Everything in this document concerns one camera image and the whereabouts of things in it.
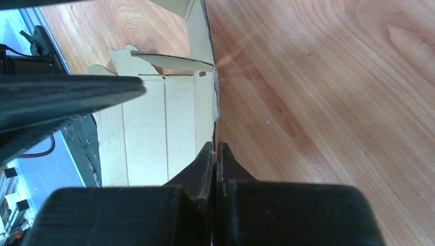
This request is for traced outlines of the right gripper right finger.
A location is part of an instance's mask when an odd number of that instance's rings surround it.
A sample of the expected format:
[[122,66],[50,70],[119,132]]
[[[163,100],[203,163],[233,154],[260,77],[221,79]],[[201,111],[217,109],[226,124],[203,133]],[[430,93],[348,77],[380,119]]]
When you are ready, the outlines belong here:
[[259,181],[217,148],[217,245],[384,245],[363,193],[341,184]]

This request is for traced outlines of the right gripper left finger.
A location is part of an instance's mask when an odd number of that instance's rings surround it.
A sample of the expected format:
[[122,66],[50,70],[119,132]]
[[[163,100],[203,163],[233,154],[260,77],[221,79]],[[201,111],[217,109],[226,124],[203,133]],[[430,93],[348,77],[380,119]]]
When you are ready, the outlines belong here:
[[64,188],[23,245],[211,245],[213,144],[160,187]]

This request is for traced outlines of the brown cardboard box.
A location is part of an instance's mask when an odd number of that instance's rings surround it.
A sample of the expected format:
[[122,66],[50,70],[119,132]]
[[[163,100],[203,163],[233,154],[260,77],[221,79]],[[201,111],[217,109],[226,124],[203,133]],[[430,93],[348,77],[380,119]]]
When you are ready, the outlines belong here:
[[219,81],[204,1],[156,1],[186,22],[190,57],[109,49],[146,93],[94,114],[103,187],[163,185],[215,141]]

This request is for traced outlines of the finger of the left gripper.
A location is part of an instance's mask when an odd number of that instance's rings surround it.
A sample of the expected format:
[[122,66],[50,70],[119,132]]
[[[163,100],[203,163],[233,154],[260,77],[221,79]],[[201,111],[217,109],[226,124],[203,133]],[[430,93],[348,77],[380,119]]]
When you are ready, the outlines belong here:
[[142,80],[108,75],[1,76],[1,166],[77,116],[145,94]]

